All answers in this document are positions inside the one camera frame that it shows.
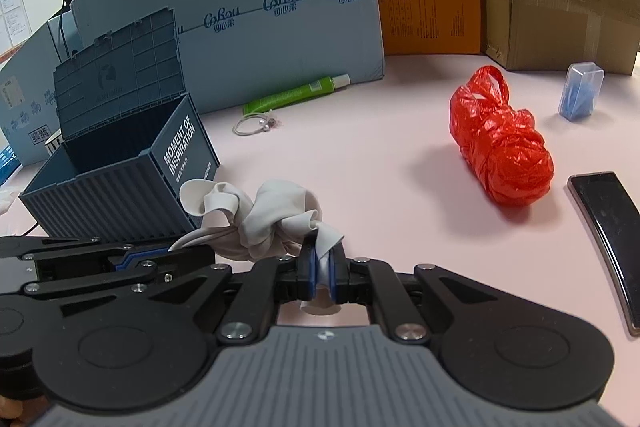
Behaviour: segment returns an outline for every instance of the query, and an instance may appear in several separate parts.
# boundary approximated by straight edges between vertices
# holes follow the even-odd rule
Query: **ribbed gray surface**
[[[194,229],[148,155],[20,197],[52,237],[135,241]]]
[[[273,327],[260,344],[224,350],[193,390],[161,408],[101,417],[54,407],[33,425],[621,427],[593,402],[554,413],[489,404],[451,380],[427,349],[393,343],[375,325]]]

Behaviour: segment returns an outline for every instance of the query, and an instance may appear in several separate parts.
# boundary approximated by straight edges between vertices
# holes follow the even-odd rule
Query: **plastic bag handle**
[[[483,66],[472,75],[466,87],[472,93],[480,94],[487,100],[491,100],[495,105],[506,105],[509,103],[509,87],[500,70],[495,66]]]

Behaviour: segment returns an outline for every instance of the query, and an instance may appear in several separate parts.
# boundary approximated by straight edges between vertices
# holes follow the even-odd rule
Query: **pink table surface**
[[[383,259],[405,272],[438,264],[593,323],[616,356],[601,404],[625,425],[640,425],[640,340],[626,332],[606,266],[566,189],[571,174],[613,170],[640,203],[640,62],[631,77],[606,76],[597,110],[584,123],[558,115],[563,73],[506,73],[511,104],[535,115],[556,165],[545,198],[508,212],[487,200],[449,136],[450,96],[489,63],[479,56],[389,57],[384,80],[279,109],[282,126],[258,136],[231,133],[239,108],[205,115],[222,163],[216,180],[251,196],[269,178],[294,181],[318,195],[324,220],[345,234],[348,257]],[[26,186],[37,167],[8,184]],[[0,232],[22,233],[33,223],[16,201],[0,217]],[[357,305],[312,317],[290,303],[280,322],[367,318]]]

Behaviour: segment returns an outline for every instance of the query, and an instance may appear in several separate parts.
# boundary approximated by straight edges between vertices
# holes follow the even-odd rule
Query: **crate lid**
[[[184,93],[174,11],[95,39],[53,74],[65,141]]]

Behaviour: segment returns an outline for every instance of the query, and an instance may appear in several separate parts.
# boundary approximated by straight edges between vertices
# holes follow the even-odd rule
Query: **smartphone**
[[[614,172],[567,182],[613,278],[629,332],[640,336],[640,214]]]

